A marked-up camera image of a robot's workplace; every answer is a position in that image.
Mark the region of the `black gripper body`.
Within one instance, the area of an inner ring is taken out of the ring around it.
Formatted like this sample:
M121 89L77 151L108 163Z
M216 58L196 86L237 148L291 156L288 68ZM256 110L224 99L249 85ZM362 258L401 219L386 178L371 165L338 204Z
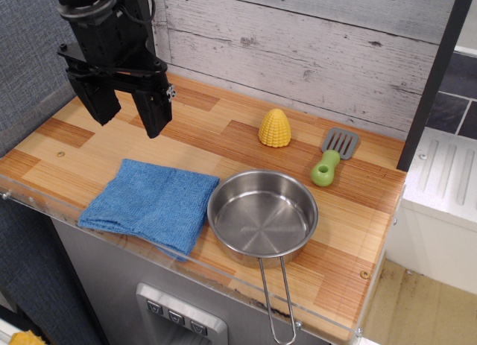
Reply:
M61 45L69 77L89 85L108 86L149 102L170 102L174 87L166 77L167 65L152 50L151 22L143 18L137 1L95 1L73 7L59 5L77 42Z

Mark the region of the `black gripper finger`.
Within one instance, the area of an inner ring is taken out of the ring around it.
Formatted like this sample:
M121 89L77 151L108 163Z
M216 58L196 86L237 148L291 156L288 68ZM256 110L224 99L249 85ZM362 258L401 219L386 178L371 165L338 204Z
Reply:
M133 100L150 139L156 138L172 120L173 88L165 92L136 90Z
M100 124L108 123L121 109L114 89L86 78L69 75L73 90L90 115Z

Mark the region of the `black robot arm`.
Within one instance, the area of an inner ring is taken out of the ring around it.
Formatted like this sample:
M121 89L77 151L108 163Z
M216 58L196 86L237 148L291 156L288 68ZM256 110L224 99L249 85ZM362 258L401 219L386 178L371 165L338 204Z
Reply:
M174 87L156 56L155 0L58 0L76 41L62 44L70 84L90 115L108 123L121 109L118 91L132 95L150 138L172 120Z

